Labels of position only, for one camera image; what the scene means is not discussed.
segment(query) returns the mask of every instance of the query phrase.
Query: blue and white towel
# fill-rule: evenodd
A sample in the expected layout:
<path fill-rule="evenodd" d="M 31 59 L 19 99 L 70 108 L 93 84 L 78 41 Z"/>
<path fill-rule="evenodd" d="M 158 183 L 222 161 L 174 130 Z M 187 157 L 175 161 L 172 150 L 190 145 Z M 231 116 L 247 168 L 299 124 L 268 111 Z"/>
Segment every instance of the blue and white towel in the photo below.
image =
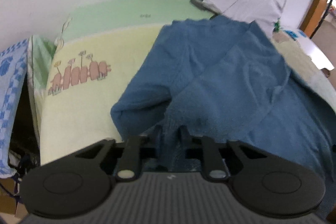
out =
<path fill-rule="evenodd" d="M 8 166 L 9 142 L 27 70 L 27 40 L 0 52 L 0 178 L 16 173 Z"/>

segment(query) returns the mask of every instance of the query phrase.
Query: blue garment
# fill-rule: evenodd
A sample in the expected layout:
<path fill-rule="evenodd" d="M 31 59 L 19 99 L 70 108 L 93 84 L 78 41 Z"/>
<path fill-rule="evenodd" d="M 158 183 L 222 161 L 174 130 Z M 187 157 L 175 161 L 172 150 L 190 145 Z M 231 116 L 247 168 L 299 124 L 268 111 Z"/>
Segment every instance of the blue garment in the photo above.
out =
<path fill-rule="evenodd" d="M 164 26 L 111 117 L 123 139 L 160 122 L 170 170 L 181 125 L 216 142 L 242 140 L 322 177 L 333 170 L 335 113 L 255 22 L 218 16 Z"/>
<path fill-rule="evenodd" d="M 8 166 L 8 150 L 27 66 L 27 41 L 0 52 L 0 178 L 16 173 Z"/>

